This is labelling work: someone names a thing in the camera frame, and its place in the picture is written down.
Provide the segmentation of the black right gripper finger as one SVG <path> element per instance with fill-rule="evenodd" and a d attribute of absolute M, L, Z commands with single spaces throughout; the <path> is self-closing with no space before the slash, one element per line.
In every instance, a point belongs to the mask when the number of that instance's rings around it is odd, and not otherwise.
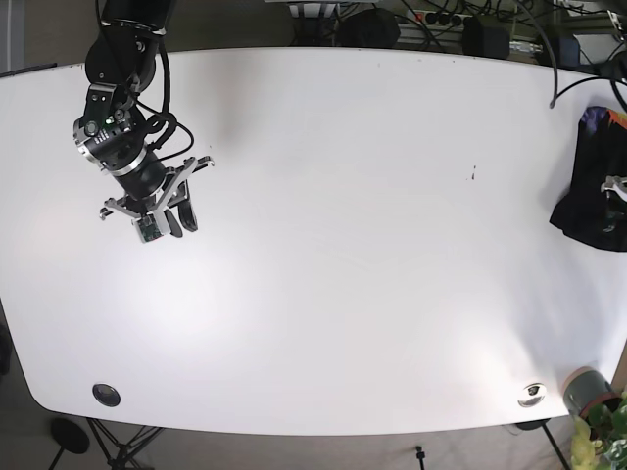
<path fill-rule="evenodd" d="M 169 234 L 175 238 L 182 238 L 183 232 L 180 224 L 170 209 L 165 209 L 164 214 L 169 226 Z"/>
<path fill-rule="evenodd" d="M 179 192 L 181 194 L 181 201 L 177 206 L 179 221 L 185 230 L 195 232 L 198 230 L 198 221 L 191 204 L 189 189 L 187 186 L 180 186 Z"/>

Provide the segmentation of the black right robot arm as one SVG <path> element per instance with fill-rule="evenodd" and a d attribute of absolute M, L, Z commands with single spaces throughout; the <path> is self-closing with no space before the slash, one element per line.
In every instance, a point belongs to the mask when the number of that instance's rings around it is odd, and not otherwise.
<path fill-rule="evenodd" d="M 165 37 L 172 1 L 96 2 L 98 37 L 85 59 L 85 107 L 73 124 L 77 150 L 120 185 L 101 218 L 130 218 L 144 243 L 195 232 L 189 177 L 210 157 L 170 166 L 157 151 L 187 128 L 170 110 L 171 74 Z"/>

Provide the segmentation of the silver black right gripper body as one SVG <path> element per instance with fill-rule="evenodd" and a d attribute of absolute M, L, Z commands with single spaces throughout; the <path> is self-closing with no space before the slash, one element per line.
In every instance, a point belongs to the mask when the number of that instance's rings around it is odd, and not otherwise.
<path fill-rule="evenodd" d="M 74 122 L 73 139 L 78 151 L 123 189 L 120 198 L 105 201 L 99 217 L 105 220 L 115 213 L 129 217 L 140 241 L 149 243 L 170 235 L 165 209 L 185 231 L 178 218 L 179 187 L 189 189 L 188 178 L 215 162 L 205 156 L 190 157 L 178 167 L 164 165 L 141 136 L 145 122 L 124 110 L 115 111 L 102 124 L 80 118 Z"/>

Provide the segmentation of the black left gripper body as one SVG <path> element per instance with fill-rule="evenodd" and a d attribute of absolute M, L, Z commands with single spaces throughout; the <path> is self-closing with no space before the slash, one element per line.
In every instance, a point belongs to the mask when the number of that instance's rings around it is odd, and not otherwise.
<path fill-rule="evenodd" d="M 625 212 L 627 203 L 626 178 L 607 176 L 601 184 L 601 192 L 605 195 L 608 207 L 616 212 Z"/>

